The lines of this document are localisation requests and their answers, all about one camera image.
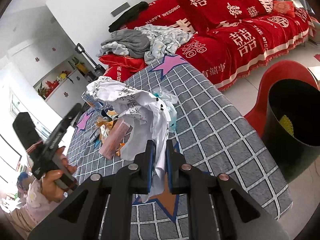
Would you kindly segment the pink pajama forearm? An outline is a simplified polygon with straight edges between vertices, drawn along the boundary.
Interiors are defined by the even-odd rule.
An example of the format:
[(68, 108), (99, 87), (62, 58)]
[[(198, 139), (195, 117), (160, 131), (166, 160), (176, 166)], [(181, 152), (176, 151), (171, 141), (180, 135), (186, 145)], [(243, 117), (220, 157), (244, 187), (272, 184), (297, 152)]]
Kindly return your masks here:
[(41, 180), (34, 180), (29, 185), (25, 204), (10, 213), (5, 213), (9, 223), (23, 238), (27, 239), (29, 233), (43, 219), (45, 219), (63, 200), (64, 192), (58, 201), (49, 201), (43, 194), (43, 183)]

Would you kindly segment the person left hand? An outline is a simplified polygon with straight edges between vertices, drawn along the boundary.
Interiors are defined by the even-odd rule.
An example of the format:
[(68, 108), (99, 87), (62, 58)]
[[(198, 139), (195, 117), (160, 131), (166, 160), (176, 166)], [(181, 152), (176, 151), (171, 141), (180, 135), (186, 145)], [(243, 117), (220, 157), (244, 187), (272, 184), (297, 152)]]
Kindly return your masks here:
[[(63, 154), (65, 146), (62, 146), (57, 149), (56, 155), (61, 159), (62, 164), (67, 170), (74, 174), (77, 170), (77, 166), (69, 165), (66, 156)], [(46, 173), (42, 178), (42, 190), (41, 193), (49, 202), (59, 202), (63, 199), (64, 191), (59, 186), (56, 185), (55, 181), (60, 179), (63, 175), (62, 170), (52, 170)]]

